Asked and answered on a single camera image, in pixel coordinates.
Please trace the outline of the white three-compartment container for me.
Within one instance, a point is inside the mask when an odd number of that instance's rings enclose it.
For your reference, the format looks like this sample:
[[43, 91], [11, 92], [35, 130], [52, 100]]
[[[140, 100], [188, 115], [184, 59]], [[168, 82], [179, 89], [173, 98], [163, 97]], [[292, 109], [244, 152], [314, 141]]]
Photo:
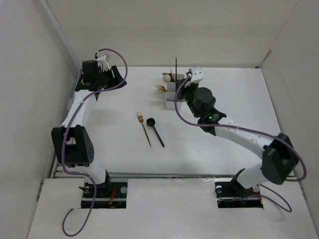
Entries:
[[[184, 79], [184, 74], [177, 74], [177, 80], [182, 80]], [[166, 90], [167, 92], [165, 93], [165, 107], [169, 110], [174, 110], [174, 99], [175, 99], [175, 94], [177, 91], [177, 82], [168, 82], [166, 83]]]

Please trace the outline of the brown wooden spoon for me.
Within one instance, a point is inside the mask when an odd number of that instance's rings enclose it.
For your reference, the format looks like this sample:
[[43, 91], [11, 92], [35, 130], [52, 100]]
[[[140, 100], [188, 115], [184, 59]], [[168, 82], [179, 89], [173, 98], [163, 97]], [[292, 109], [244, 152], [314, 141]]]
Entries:
[[170, 82], [175, 82], [176, 81], [176, 76], [173, 73], [170, 73]]

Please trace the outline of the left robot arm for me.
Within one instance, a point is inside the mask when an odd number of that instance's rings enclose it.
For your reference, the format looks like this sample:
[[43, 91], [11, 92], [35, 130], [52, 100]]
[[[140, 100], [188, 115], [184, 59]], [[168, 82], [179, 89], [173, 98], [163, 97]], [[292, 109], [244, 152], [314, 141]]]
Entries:
[[68, 115], [59, 127], [51, 131], [57, 161], [63, 171], [94, 180], [94, 191], [102, 198], [110, 195], [112, 186], [107, 171], [94, 161], [95, 149], [86, 124], [100, 93], [125, 85], [118, 68], [110, 66], [105, 55], [84, 61]]

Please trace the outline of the black spoon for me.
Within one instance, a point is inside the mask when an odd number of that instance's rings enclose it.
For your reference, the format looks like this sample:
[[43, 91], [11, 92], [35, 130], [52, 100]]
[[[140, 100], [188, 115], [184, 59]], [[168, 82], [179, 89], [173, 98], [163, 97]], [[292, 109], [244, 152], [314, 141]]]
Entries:
[[154, 132], [155, 132], [155, 134], [156, 134], [156, 136], [157, 136], [159, 142], [161, 143], [162, 147], [164, 148], [164, 147], [165, 147], [165, 144], [164, 144], [164, 142], [162, 141], [162, 139], [161, 139], [161, 137], [160, 137], [160, 135], [159, 135], [159, 133], [158, 133], [156, 127], [155, 127], [155, 124], [156, 124], [156, 121], [155, 121], [154, 118], [149, 118], [149, 119], [147, 119], [147, 125], [154, 130]]

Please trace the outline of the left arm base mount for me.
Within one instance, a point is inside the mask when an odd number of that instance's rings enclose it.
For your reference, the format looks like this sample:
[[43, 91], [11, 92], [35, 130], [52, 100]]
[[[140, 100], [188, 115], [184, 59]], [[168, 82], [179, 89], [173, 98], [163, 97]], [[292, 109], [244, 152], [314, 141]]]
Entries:
[[[84, 187], [79, 187], [83, 191], [81, 208], [89, 209], [94, 196], [93, 184], [86, 182]], [[96, 198], [93, 209], [125, 209], [127, 206], [127, 182], [111, 182], [97, 185]]]

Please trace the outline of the rose gold fork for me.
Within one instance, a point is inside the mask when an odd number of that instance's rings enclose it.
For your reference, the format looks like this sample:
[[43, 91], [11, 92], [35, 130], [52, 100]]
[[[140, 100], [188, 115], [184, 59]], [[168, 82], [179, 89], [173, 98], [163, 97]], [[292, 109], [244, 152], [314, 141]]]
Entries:
[[151, 141], [150, 141], [150, 139], [149, 139], [148, 133], [147, 133], [146, 128], [145, 128], [145, 125], [144, 125], [144, 118], [143, 118], [142, 113], [141, 113], [141, 112], [137, 112], [137, 117], [138, 117], [139, 123], [141, 123], [141, 125], [142, 125], [142, 127], [143, 127], [143, 130], [144, 130], [146, 139], [147, 139], [147, 141], [148, 141], [148, 143], [149, 143], [149, 146], [152, 147]]

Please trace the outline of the black chopstick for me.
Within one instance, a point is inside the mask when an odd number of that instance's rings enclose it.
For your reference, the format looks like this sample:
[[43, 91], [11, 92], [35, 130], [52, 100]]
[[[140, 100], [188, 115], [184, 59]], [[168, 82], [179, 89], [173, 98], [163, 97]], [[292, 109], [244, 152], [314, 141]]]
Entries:
[[177, 81], [177, 57], [175, 57], [175, 81]]

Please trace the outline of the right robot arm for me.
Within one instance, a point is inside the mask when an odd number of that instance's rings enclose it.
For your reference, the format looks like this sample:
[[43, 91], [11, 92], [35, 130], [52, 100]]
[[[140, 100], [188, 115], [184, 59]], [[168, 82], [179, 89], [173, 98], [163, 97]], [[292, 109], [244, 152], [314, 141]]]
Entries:
[[249, 188], [264, 182], [282, 185], [294, 168], [302, 163], [287, 135], [280, 133], [273, 136], [243, 127], [215, 108], [216, 99], [208, 88], [184, 79], [178, 84], [174, 101], [186, 102], [192, 115], [198, 119], [192, 126], [227, 139], [261, 159], [260, 164], [235, 174], [231, 191], [236, 196], [243, 196]]

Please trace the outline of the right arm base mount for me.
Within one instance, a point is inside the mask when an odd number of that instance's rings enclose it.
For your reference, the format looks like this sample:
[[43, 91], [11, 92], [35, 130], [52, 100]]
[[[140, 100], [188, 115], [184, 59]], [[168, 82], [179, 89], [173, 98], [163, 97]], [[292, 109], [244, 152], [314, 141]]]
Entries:
[[216, 181], [214, 196], [220, 209], [230, 208], [263, 208], [259, 187], [245, 189], [237, 182], [238, 176], [244, 171], [240, 170], [230, 181]]

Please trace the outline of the aluminium rail front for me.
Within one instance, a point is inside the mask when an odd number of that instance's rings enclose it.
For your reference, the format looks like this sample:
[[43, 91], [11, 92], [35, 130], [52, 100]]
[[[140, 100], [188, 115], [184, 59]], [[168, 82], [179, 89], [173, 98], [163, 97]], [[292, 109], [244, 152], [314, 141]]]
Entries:
[[220, 175], [220, 174], [143, 174], [143, 173], [109, 173], [111, 178], [130, 178], [130, 179], [160, 179], [160, 178], [214, 178], [214, 179], [225, 179], [230, 181], [233, 175]]

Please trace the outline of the gold green-handled fork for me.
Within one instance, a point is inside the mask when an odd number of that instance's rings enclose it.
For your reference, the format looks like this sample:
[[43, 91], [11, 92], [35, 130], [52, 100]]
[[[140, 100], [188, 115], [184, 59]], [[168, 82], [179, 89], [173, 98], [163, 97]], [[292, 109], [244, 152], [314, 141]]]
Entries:
[[166, 93], [167, 90], [166, 89], [156, 89], [157, 93]]
[[165, 86], [162, 86], [162, 85], [156, 85], [156, 90], [157, 90], [157, 91], [164, 91], [164, 92], [166, 92]]

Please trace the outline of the white ceramic spoon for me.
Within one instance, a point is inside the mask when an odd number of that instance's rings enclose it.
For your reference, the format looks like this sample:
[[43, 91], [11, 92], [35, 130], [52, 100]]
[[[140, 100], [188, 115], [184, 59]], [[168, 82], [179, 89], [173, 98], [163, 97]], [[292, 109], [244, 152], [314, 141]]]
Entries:
[[170, 75], [164, 75], [164, 76], [162, 76], [162, 79], [165, 83], [168, 83], [168, 82], [170, 82]]

